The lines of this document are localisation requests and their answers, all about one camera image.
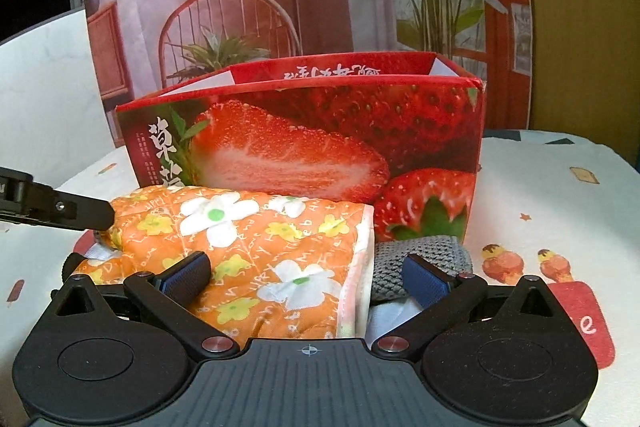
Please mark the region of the orange floral cloth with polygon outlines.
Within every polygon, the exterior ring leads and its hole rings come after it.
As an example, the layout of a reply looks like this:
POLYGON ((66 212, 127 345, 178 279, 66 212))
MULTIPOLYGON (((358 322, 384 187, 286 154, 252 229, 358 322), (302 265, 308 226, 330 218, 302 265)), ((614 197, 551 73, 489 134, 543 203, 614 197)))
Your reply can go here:
POLYGON ((120 284, 193 251, 212 276, 191 312, 232 337, 331 339, 367 329, 373 209, 320 198, 198 186, 138 188, 112 202, 114 225, 77 273, 120 284))

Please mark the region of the grey knitted cloth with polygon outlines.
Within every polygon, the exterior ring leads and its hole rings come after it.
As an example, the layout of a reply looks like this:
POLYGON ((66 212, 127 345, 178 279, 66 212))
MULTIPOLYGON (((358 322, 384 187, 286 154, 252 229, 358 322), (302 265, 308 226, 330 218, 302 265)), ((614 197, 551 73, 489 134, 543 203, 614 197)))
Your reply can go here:
POLYGON ((404 284, 407 258, 416 260, 419 268, 426 265, 447 277, 473 271, 469 251, 454 236, 435 235, 377 243, 374 246, 372 303, 387 303, 409 296, 404 284))

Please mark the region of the white board panel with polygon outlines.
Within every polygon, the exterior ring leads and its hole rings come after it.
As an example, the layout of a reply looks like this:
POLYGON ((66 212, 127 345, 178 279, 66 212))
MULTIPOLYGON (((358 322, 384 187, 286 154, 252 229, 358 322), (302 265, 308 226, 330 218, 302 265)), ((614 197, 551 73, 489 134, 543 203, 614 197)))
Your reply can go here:
POLYGON ((115 197, 104 172, 114 142, 90 50, 73 11, 1 45, 1 165, 98 199, 115 197))

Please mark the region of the white patterned tablecloth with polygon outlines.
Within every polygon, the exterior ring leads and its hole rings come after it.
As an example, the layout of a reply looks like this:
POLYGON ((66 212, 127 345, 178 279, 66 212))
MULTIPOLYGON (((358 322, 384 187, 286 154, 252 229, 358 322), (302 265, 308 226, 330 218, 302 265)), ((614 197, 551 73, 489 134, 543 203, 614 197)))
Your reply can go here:
MULTIPOLYGON (((593 291, 615 355, 602 369, 584 421, 589 426, 639 422, 639 175, 604 145, 574 136, 525 131, 521 140, 486 138, 465 235, 474 268, 498 244, 539 270, 549 249, 570 262, 576 282, 593 291)), ((1 229, 1 418, 21 426, 26 415, 11 381, 16 352, 61 280, 74 231, 5 225, 1 229)))

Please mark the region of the red strawberry cardboard box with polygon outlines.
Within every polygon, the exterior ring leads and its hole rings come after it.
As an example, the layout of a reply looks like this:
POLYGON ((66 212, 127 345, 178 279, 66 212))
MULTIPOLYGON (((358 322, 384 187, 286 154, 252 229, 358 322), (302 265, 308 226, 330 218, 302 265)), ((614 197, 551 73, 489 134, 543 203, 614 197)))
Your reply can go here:
POLYGON ((462 237, 486 84, 434 52, 349 52, 175 72, 116 117, 141 185, 374 209, 381 241, 462 237))

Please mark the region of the tan wooden board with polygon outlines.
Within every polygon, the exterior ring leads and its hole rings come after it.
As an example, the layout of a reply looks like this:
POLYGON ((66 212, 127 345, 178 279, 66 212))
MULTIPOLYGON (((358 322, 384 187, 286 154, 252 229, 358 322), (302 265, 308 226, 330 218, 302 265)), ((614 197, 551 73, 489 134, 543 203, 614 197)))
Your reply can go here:
POLYGON ((532 0, 529 126, 639 153, 639 0, 532 0))

